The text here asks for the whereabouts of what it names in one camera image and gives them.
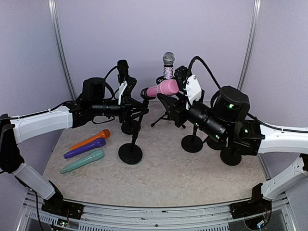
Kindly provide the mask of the pink toy microphone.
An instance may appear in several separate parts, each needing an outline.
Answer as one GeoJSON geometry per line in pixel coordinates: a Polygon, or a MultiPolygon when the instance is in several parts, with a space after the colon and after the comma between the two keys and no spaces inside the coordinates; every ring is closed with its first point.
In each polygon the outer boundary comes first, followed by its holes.
{"type": "Polygon", "coordinates": [[[154,99],[158,94],[174,95],[179,92],[179,87],[175,79],[167,79],[150,88],[141,91],[141,97],[144,99],[154,99]]]}

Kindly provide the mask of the orange toy microphone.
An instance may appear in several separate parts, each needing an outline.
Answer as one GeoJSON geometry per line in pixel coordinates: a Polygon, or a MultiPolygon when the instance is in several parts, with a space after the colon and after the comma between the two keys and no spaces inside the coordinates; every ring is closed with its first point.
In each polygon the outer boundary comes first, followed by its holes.
{"type": "Polygon", "coordinates": [[[97,133],[97,134],[95,134],[95,135],[93,135],[93,136],[91,136],[91,137],[89,137],[89,138],[87,138],[87,139],[85,139],[85,140],[83,140],[83,141],[73,145],[70,148],[70,151],[75,150],[75,149],[77,149],[79,147],[82,147],[82,146],[84,146],[86,144],[89,144],[89,143],[91,143],[91,142],[93,142],[93,141],[95,141],[96,139],[99,139],[99,138],[107,139],[107,138],[110,137],[110,135],[111,135],[111,133],[110,133],[110,131],[108,129],[101,130],[99,133],[97,133]]]}

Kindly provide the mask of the purple toy microphone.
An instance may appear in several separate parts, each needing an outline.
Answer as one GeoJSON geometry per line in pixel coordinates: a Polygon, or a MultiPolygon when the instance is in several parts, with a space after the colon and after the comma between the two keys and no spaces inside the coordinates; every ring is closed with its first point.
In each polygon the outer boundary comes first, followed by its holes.
{"type": "Polygon", "coordinates": [[[89,144],[83,145],[81,147],[78,147],[78,148],[76,148],[72,151],[65,153],[64,158],[65,159],[72,158],[74,156],[85,153],[87,151],[90,151],[90,150],[93,150],[93,149],[96,149],[96,148],[101,148],[105,145],[106,145],[105,139],[104,138],[98,138],[98,139],[96,139],[95,141],[93,141],[89,144]]]}

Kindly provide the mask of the mint green toy microphone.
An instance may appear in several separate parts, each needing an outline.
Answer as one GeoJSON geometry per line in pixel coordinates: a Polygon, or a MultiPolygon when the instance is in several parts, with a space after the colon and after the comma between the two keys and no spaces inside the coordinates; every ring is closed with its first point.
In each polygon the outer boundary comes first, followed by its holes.
{"type": "Polygon", "coordinates": [[[102,150],[94,151],[87,155],[86,157],[83,157],[67,166],[65,166],[63,169],[60,170],[61,174],[71,172],[73,170],[76,170],[80,167],[83,167],[89,163],[92,163],[94,161],[98,161],[104,157],[104,152],[102,150]]]}

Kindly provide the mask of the short black microphone stand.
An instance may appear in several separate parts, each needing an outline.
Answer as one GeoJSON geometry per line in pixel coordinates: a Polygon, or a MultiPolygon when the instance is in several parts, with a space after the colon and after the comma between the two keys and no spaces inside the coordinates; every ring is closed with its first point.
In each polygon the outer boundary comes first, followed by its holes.
{"type": "Polygon", "coordinates": [[[222,149],[224,149],[227,146],[227,142],[226,141],[218,141],[218,142],[216,142],[213,139],[209,139],[206,143],[207,143],[207,145],[211,149],[217,150],[217,151],[222,150],[222,149]]]}

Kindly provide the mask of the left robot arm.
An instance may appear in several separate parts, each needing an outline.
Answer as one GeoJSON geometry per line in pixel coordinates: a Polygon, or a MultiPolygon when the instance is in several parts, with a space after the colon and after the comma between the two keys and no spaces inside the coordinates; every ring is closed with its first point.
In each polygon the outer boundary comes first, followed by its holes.
{"type": "Polygon", "coordinates": [[[52,131],[81,127],[93,122],[96,116],[118,117],[123,127],[132,134],[132,141],[119,148],[119,158],[130,165],[141,161],[142,150],[136,140],[142,118],[149,112],[148,103],[131,97],[137,81],[129,75],[128,67],[119,64],[116,69],[120,84],[117,100],[105,97],[105,89],[110,88],[105,78],[91,77],[84,80],[82,93],[74,101],[66,101],[53,109],[30,115],[1,115],[0,168],[40,195],[43,211],[67,216],[83,206],[65,201],[58,188],[24,160],[17,146],[19,143],[52,131]]]}

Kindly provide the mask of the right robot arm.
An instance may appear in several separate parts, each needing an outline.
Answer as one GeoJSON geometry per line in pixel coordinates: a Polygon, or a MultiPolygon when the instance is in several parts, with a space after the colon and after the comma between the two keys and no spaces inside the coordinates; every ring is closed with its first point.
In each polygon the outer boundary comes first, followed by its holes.
{"type": "Polygon", "coordinates": [[[191,69],[179,67],[173,78],[161,78],[155,88],[167,116],[177,127],[185,122],[193,125],[193,133],[182,139],[184,150],[197,152],[206,142],[220,151],[221,160],[229,166],[238,165],[244,155],[299,154],[280,174],[254,186],[249,200],[230,205],[234,219],[269,212],[279,194],[308,176],[307,128],[274,126],[258,120],[249,113],[248,96],[232,86],[219,87],[206,106],[205,92],[191,69]],[[205,141],[197,136],[197,131],[207,135],[205,141]]]}

